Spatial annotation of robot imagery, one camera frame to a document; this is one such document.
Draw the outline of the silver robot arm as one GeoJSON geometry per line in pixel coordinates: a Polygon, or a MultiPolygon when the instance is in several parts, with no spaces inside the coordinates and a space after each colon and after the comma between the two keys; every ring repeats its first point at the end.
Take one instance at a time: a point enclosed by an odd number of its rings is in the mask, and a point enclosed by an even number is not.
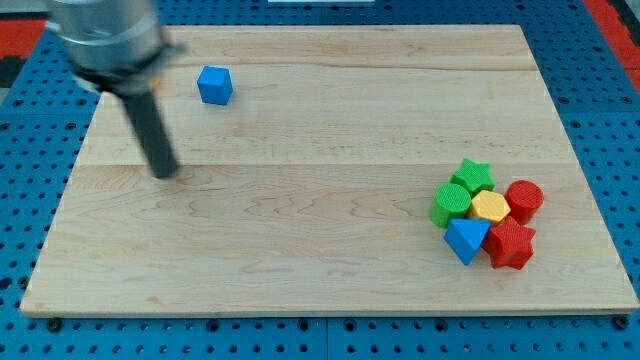
{"type": "Polygon", "coordinates": [[[65,46],[83,86],[130,97],[149,92],[152,80],[183,54],[151,0],[51,0],[47,28],[65,46]]]}

